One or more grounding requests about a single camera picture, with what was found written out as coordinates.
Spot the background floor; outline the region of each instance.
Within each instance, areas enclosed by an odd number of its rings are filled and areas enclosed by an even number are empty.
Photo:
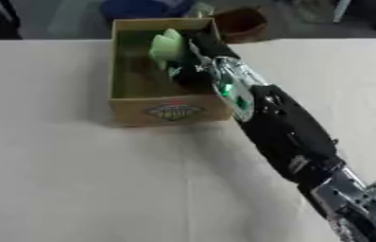
[[[23,19],[27,39],[107,39],[110,32],[98,10],[101,0],[12,0]],[[306,24],[288,3],[272,0],[204,0],[218,9],[261,6],[269,25],[268,39],[376,38],[368,23]]]

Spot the printed logo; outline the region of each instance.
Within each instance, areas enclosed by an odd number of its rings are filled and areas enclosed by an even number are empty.
[[[160,105],[147,110],[147,113],[166,121],[178,121],[195,113],[203,112],[199,107],[186,104]]]

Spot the table surface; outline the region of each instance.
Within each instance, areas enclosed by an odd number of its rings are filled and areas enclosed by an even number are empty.
[[[111,129],[107,41],[0,42],[0,242],[335,242],[233,121]],[[376,40],[234,45],[376,179]]]

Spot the wooden box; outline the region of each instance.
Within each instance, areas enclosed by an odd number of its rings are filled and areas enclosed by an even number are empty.
[[[117,126],[156,126],[225,120],[231,109],[210,83],[195,92],[170,80],[148,56],[155,35],[175,30],[209,28],[213,19],[138,19],[113,23],[110,105]]]

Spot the robotic arm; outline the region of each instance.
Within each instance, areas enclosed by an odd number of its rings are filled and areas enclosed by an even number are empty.
[[[297,185],[340,239],[376,242],[376,182],[364,184],[337,156],[335,141],[313,116],[225,44],[197,34],[189,45],[249,140]]]

